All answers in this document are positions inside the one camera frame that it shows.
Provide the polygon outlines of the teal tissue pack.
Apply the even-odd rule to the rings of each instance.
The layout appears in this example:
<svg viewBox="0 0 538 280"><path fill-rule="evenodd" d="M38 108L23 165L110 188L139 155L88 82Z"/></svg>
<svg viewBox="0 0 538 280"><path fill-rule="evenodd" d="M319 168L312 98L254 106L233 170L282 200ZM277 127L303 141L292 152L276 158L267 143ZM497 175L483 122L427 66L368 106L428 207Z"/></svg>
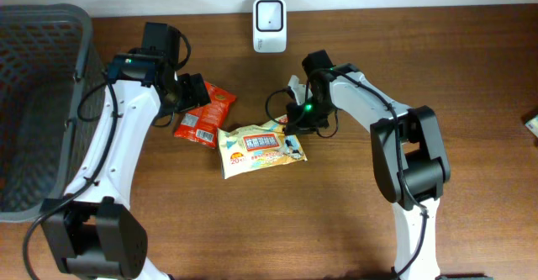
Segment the teal tissue pack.
<svg viewBox="0 0 538 280"><path fill-rule="evenodd" d="M528 118L525 120L525 127L531 132L535 137L538 137L538 116Z"/></svg>

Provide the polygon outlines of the red candy bag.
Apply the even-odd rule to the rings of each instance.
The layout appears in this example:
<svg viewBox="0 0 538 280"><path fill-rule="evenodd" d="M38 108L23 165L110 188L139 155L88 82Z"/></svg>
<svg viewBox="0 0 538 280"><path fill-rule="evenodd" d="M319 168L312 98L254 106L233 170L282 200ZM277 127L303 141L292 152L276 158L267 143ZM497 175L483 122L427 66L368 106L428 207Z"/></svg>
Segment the red candy bag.
<svg viewBox="0 0 538 280"><path fill-rule="evenodd" d="M209 82L205 82L205 87L211 102L186 112L173 136L215 148L218 129L224 123L236 96Z"/></svg>

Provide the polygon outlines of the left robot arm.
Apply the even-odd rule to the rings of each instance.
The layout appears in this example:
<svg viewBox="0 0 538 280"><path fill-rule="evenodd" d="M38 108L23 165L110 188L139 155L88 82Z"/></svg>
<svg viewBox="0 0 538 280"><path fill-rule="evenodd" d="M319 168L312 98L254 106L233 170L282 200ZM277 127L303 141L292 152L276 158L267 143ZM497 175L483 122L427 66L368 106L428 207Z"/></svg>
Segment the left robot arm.
<svg viewBox="0 0 538 280"><path fill-rule="evenodd" d="M103 73L102 112L82 164L62 197L47 198L30 226L44 232L60 272L80 279L168 279L148 257L148 235L130 213L145 136L162 118L211 102L200 74L180 74L187 37L145 24L142 44L117 54Z"/></svg>

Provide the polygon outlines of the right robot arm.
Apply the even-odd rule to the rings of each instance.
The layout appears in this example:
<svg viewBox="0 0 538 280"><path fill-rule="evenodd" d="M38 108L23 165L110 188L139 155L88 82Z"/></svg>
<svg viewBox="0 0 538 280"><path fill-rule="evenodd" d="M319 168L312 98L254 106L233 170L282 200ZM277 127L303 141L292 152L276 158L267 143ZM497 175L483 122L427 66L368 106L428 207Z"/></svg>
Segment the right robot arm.
<svg viewBox="0 0 538 280"><path fill-rule="evenodd" d="M286 135L318 134L328 117L348 113L370 135L373 174L392 205L397 250L393 279L438 279L435 217L451 176L435 112L411 108L374 87L351 63L336 65L325 50L302 61L304 84L292 77Z"/></svg>

